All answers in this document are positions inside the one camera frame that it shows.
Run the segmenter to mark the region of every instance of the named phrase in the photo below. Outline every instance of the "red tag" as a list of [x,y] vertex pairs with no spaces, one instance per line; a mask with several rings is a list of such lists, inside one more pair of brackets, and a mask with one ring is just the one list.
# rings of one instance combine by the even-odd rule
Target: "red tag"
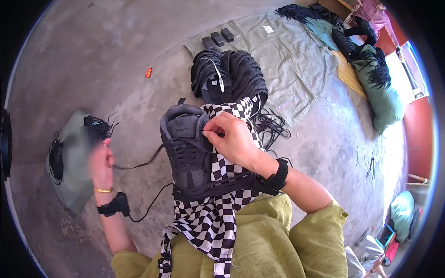
[[150,76],[151,76],[151,69],[152,68],[148,68],[147,72],[145,73],[145,78],[150,78]]

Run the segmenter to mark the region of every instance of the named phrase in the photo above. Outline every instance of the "gold bracelet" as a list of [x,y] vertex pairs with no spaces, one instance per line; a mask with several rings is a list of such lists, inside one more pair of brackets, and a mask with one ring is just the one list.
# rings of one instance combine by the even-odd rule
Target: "gold bracelet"
[[94,188],[94,191],[100,192],[100,193],[110,193],[110,192],[113,191],[113,188],[110,188],[110,189],[99,189],[99,188],[96,188],[96,187],[93,187],[93,188]]

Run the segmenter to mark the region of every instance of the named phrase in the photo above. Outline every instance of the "shoe tongue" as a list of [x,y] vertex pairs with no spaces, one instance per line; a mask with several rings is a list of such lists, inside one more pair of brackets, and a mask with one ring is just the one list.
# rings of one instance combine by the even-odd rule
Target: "shoe tongue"
[[167,123],[167,131],[171,137],[196,137],[198,115],[184,114]]

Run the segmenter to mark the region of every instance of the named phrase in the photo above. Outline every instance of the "red object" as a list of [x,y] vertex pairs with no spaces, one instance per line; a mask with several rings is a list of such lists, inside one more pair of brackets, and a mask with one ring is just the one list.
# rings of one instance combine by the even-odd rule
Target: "red object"
[[152,68],[148,68],[147,72],[145,73],[145,78],[150,78],[151,70],[152,70]]
[[385,252],[385,258],[388,258],[390,262],[392,262],[392,260],[394,259],[394,256],[397,253],[397,249],[399,248],[399,243],[396,241],[393,241],[388,249]]
[[[428,98],[405,106],[403,117],[408,151],[408,173],[430,178],[433,159],[433,113]],[[409,177],[408,182],[419,182]]]

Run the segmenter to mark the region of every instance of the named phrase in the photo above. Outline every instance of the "white label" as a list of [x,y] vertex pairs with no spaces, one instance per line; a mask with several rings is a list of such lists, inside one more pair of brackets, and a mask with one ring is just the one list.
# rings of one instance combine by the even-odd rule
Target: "white label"
[[275,33],[274,29],[272,29],[269,25],[263,26],[263,28],[268,33]]

